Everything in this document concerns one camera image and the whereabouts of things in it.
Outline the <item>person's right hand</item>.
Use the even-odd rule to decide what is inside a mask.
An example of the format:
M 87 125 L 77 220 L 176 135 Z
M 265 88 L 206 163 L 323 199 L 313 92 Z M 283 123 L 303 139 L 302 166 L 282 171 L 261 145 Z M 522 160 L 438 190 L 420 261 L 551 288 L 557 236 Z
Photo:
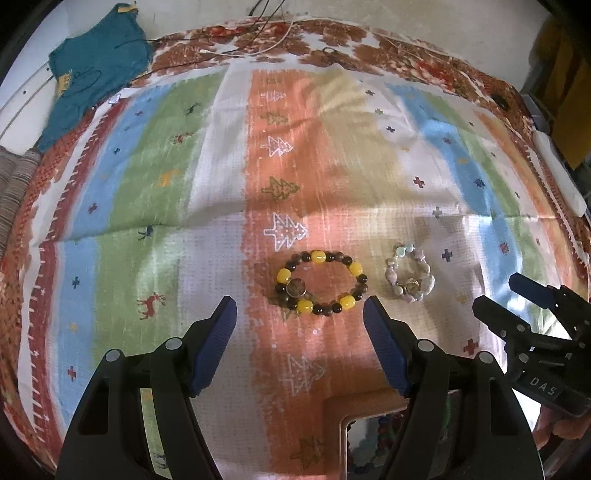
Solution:
M 564 440 L 580 440 L 586 434 L 590 424 L 590 412 L 578 418 L 570 418 L 542 406 L 533 431 L 533 438 L 537 449 L 541 450 L 548 443 L 551 435 Z

